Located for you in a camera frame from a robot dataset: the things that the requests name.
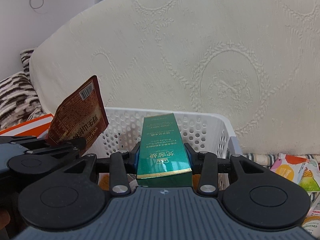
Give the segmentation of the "brown plush toy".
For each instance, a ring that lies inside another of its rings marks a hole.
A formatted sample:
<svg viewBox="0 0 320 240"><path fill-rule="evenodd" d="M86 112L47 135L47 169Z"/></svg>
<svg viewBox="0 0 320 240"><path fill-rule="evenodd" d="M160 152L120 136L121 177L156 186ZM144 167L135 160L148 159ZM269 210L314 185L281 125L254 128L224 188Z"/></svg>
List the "brown plush toy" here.
<svg viewBox="0 0 320 240"><path fill-rule="evenodd" d="M104 191L109 191L110 190L110 174L100 173L98 185Z"/></svg>

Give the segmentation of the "green carton box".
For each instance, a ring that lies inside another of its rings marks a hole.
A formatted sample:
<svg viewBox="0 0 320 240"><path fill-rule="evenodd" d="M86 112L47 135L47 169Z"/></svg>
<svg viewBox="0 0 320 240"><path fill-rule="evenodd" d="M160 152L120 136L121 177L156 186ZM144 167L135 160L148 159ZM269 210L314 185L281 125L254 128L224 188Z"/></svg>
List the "green carton box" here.
<svg viewBox="0 0 320 240"><path fill-rule="evenodd" d="M192 170L174 114L144 119L136 180L145 187L191 187Z"/></svg>

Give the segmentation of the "red walnut snack bag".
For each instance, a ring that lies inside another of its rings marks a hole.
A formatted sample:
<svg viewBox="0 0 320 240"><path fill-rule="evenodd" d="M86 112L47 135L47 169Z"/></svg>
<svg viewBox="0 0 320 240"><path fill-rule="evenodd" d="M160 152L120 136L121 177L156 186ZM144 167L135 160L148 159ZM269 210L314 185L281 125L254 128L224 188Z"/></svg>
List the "red walnut snack bag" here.
<svg viewBox="0 0 320 240"><path fill-rule="evenodd" d="M46 139L51 145L79 139L83 155L107 127L98 78L93 75L59 105Z"/></svg>

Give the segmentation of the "white perforated plastic basket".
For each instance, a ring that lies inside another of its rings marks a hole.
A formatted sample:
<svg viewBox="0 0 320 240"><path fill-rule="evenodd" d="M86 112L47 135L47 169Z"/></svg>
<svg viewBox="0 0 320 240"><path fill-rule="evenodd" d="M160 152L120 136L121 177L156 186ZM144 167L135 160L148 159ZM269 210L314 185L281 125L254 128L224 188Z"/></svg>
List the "white perforated plastic basket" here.
<svg viewBox="0 0 320 240"><path fill-rule="evenodd" d="M155 109L106 107L109 125L86 152L109 158L115 152L129 152L140 141L145 117L173 113L184 143L196 152L211 152L226 159L227 153L242 155L230 121L219 114Z"/></svg>

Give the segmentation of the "orange white box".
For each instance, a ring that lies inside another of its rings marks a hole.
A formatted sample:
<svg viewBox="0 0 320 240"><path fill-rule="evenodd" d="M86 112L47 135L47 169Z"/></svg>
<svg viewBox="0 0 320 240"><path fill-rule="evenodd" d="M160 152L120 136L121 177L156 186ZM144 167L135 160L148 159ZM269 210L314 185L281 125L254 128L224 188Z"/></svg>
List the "orange white box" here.
<svg viewBox="0 0 320 240"><path fill-rule="evenodd" d="M54 116L52 114L47 114L16 126L12 126L11 128L2 130L1 136L33 136L44 138L48 134L53 117Z"/></svg>

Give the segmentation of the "zebra striped pillow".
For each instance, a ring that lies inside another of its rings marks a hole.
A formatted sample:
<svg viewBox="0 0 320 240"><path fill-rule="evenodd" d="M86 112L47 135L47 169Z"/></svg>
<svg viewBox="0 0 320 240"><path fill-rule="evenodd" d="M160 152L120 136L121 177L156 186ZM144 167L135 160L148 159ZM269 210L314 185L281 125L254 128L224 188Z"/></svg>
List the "zebra striped pillow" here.
<svg viewBox="0 0 320 240"><path fill-rule="evenodd" d="M29 48L21 51L23 70L1 81L1 130L46 114L30 78L30 58L34 50L34 48Z"/></svg>

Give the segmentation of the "colourful fruit snack pouch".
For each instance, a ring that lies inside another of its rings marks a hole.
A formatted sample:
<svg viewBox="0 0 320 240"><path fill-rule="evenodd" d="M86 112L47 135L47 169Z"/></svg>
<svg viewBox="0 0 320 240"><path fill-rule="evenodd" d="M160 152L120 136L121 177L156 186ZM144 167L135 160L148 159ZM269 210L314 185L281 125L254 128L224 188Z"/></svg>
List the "colourful fruit snack pouch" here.
<svg viewBox="0 0 320 240"><path fill-rule="evenodd" d="M280 153L271 171L298 184L306 192L319 192L319 164L315 159Z"/></svg>

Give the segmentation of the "large cream embossed cushion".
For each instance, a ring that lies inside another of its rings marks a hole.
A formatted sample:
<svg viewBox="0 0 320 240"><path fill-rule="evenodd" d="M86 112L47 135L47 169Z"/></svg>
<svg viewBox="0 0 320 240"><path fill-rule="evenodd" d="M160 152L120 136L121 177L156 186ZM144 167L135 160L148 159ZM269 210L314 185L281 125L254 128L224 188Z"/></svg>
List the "large cream embossed cushion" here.
<svg viewBox="0 0 320 240"><path fill-rule="evenodd" d="M319 153L319 0L103 0L32 54L42 107L90 76L109 107L217 113L247 153Z"/></svg>

